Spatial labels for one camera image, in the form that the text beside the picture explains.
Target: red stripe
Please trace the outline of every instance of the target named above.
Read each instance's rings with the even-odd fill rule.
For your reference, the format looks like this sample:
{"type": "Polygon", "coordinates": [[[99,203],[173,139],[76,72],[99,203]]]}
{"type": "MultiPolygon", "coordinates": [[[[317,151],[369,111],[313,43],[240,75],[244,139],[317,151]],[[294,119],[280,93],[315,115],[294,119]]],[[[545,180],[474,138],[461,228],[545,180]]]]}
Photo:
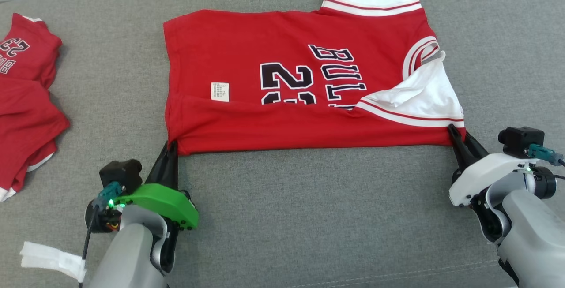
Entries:
{"type": "Polygon", "coordinates": [[[420,1],[414,1],[414,2],[411,3],[411,4],[397,5],[397,6],[390,7],[390,8],[367,8],[367,7],[360,7],[360,6],[358,6],[358,5],[352,5],[352,4],[343,3],[343,2],[341,2],[341,1],[336,1],[336,0],[325,0],[325,1],[331,1],[331,2],[336,3],[336,4],[346,5],[346,6],[348,6],[348,7],[357,8],[357,9],[363,9],[363,10],[392,10],[392,9],[398,9],[398,8],[408,7],[408,6],[411,6],[411,5],[415,5],[415,4],[420,3],[420,1]]]}
{"type": "Polygon", "coordinates": [[[363,100],[363,103],[367,103],[369,105],[371,105],[372,107],[375,107],[376,109],[379,109],[385,113],[391,114],[391,115],[396,115],[396,116],[401,116],[401,117],[406,117],[406,118],[411,118],[411,119],[419,119],[419,120],[430,120],[430,121],[438,121],[438,120],[449,120],[449,121],[463,121],[463,119],[452,119],[452,118],[425,118],[425,117],[415,117],[415,116],[410,116],[410,115],[404,115],[404,114],[399,114],[399,113],[395,113],[395,112],[391,112],[391,111],[387,111],[386,109],[383,109],[377,105],[374,105],[373,103],[369,102],[369,101],[365,101],[363,100]]]}
{"type": "Polygon", "coordinates": [[[430,53],[428,53],[428,55],[422,57],[422,60],[427,59],[428,57],[432,56],[434,54],[434,52],[437,51],[437,45],[432,49],[432,51],[430,53]]]}
{"type": "Polygon", "coordinates": [[[416,49],[416,51],[414,52],[414,55],[412,55],[412,57],[410,58],[410,69],[408,70],[408,76],[412,75],[412,73],[414,73],[414,70],[412,70],[412,61],[414,61],[415,59],[418,58],[418,55],[420,55],[422,53],[422,51],[424,51],[424,49],[431,45],[432,43],[437,43],[437,40],[430,40],[427,41],[426,43],[424,43],[423,45],[420,45],[420,47],[418,49],[416,49]]]}

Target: care label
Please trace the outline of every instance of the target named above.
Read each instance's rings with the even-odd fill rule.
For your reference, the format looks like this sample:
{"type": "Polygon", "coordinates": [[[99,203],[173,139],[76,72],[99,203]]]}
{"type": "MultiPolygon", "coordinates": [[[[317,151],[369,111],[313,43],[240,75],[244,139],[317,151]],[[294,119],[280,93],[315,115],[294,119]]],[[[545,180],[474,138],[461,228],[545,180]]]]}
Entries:
{"type": "Polygon", "coordinates": [[[214,101],[230,101],[230,83],[212,83],[212,99],[214,101]]]}

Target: gray couch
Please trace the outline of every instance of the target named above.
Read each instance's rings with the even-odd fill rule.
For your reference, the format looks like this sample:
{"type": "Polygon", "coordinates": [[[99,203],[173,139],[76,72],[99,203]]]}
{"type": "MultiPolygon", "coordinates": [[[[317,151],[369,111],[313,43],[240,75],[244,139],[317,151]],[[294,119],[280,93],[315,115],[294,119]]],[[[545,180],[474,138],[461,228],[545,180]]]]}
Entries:
{"type": "MultiPolygon", "coordinates": [[[[24,240],[80,254],[83,210],[98,170],[139,159],[147,176],[167,137],[168,59],[162,23],[202,8],[317,9],[322,0],[30,0],[0,4],[44,19],[63,40],[55,103],[71,121],[59,151],[0,204],[0,287],[74,287],[20,268],[24,240]]],[[[447,53],[466,126],[490,152],[508,126],[538,127],[565,151],[565,0],[421,0],[447,53]]],[[[183,157],[181,187],[200,210],[178,240],[172,288],[501,288],[469,209],[448,188],[448,147],[279,150],[183,157]]],[[[565,188],[547,204],[565,217],[565,188]]],[[[111,242],[95,234],[87,280],[111,242]]]]}

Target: black cable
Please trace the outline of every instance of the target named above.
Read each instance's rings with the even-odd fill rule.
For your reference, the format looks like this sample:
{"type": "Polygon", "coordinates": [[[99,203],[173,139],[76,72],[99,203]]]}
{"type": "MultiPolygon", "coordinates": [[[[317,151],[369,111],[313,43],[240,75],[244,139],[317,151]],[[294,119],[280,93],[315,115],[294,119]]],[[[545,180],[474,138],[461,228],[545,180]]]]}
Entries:
{"type": "MultiPolygon", "coordinates": [[[[94,206],[94,210],[92,211],[92,216],[90,217],[90,222],[88,224],[87,237],[84,240],[83,260],[87,260],[88,243],[90,242],[90,235],[92,234],[92,225],[94,224],[94,218],[96,214],[98,214],[98,205],[94,206]]],[[[83,288],[82,282],[79,282],[79,288],[83,288]]]]}
{"type": "Polygon", "coordinates": [[[557,178],[557,179],[565,180],[565,177],[559,176],[557,174],[545,174],[545,173],[541,173],[541,172],[532,172],[532,173],[535,176],[546,177],[546,178],[557,178]]]}

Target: bulls jersey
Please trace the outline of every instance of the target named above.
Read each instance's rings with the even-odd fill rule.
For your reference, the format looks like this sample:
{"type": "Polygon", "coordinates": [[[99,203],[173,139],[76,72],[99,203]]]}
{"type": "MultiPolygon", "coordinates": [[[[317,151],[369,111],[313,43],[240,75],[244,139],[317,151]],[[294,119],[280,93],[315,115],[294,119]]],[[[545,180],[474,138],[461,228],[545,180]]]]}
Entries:
{"type": "Polygon", "coordinates": [[[464,131],[418,0],[323,0],[313,12],[203,10],[164,24],[166,123],[181,154],[448,145],[464,131]]]}
{"type": "Polygon", "coordinates": [[[0,41],[0,202],[57,150],[69,121],[49,98],[61,40],[40,19],[14,13],[0,41]]]}

